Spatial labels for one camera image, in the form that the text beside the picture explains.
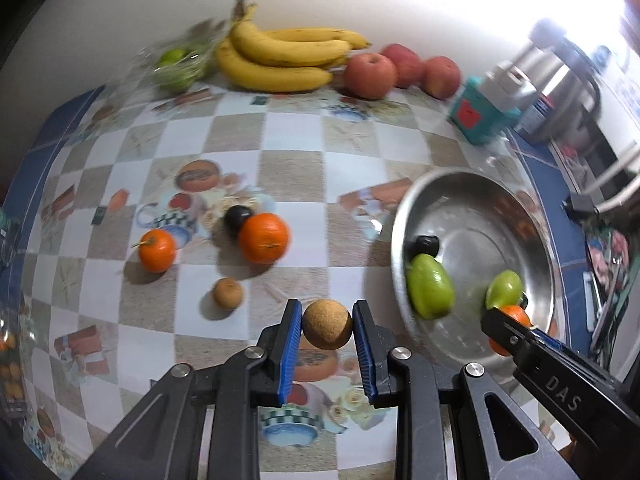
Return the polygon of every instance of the apple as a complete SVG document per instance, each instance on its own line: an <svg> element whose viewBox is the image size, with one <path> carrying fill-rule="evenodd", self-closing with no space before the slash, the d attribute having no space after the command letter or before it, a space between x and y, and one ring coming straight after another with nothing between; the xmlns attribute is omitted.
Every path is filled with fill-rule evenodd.
<svg viewBox="0 0 640 480"><path fill-rule="evenodd" d="M397 80L398 71L391 60L373 52L353 56L344 70L344 87L365 99L382 99Z"/></svg>
<svg viewBox="0 0 640 480"><path fill-rule="evenodd" d="M458 66L445 56L436 56L423 64L422 89L436 99L448 99L462 81Z"/></svg>
<svg viewBox="0 0 640 480"><path fill-rule="evenodd" d="M398 88L409 88L414 83L420 81L422 76L422 61L420 57L410 48L399 43L387 45L382 52L388 57L398 70Z"/></svg>

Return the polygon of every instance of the stainless steel bowl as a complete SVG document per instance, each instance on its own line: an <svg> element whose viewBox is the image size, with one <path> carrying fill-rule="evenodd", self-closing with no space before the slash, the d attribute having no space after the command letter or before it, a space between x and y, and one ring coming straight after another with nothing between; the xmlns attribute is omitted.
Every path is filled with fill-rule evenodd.
<svg viewBox="0 0 640 480"><path fill-rule="evenodd" d="M419 235L440 239L437 260L455 286L452 312L428 321L412 308L405 270ZM448 168L416 180L398 207L391 236L396 299L408 333L436 361L461 367L475 361L501 383L513 379L510 358L494 353L480 329L489 282L505 269L518 273L531 322L546 331L553 313L553 277L535 222L501 184L473 170Z"/></svg>

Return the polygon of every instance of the orange fruit in bowl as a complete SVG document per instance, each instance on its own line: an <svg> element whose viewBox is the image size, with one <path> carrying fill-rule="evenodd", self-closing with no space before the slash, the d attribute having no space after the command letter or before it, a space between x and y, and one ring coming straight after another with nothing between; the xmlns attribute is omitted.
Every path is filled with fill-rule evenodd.
<svg viewBox="0 0 640 480"><path fill-rule="evenodd" d="M531 327L531 320L522 307L517 305L505 305L500 307L500 310L507 316L511 317L511 319L516 320L521 325L524 325L527 328ZM511 355L511 353L507 351L507 349L498 345L498 343L491 338L489 338L489 346L491 347L491 350L493 350L497 354L500 354L501 356L508 357Z"/></svg>
<svg viewBox="0 0 640 480"><path fill-rule="evenodd" d="M238 246L252 264L270 265L287 251L289 227L273 213L253 215L240 228Z"/></svg>
<svg viewBox="0 0 640 480"><path fill-rule="evenodd" d="M174 237L163 229L146 232L136 246L140 262L149 272L165 272L174 263Z"/></svg>

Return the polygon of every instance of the cork ball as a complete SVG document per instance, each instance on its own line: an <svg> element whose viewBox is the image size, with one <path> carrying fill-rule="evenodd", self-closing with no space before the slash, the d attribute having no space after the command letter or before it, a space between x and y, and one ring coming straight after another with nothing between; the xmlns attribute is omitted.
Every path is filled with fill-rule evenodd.
<svg viewBox="0 0 640 480"><path fill-rule="evenodd" d="M233 278L222 278L216 282L211 295L220 308L234 310L242 303L244 291L242 285Z"/></svg>
<svg viewBox="0 0 640 480"><path fill-rule="evenodd" d="M334 300L317 300L302 316L302 332L306 339L321 350L337 350L344 346L353 330L351 314Z"/></svg>

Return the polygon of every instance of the banana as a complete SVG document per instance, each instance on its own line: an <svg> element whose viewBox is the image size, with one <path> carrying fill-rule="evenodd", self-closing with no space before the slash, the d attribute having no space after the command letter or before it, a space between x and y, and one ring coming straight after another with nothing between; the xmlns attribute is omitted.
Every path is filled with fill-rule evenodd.
<svg viewBox="0 0 640 480"><path fill-rule="evenodd" d="M345 28L331 27L302 27L281 28L279 30L265 30L264 33L274 40L283 41L330 41L343 40L351 44L353 50L367 48L370 43L363 35L346 30Z"/></svg>
<svg viewBox="0 0 640 480"><path fill-rule="evenodd" d="M274 40L251 21L255 8L255 4L250 5L230 33L234 47L251 61L265 66L319 66L351 50L351 44L343 40Z"/></svg>
<svg viewBox="0 0 640 480"><path fill-rule="evenodd" d="M348 56L340 56L338 59L334 59L329 63L325 63L324 65L320 65L318 68L322 70L331 70L332 68L338 68L339 66L344 66L349 62Z"/></svg>
<svg viewBox="0 0 640 480"><path fill-rule="evenodd" d="M225 38L216 47L220 69L242 88L260 92L303 92L315 90L332 79L320 68L276 68L262 66L240 56L231 40Z"/></svg>

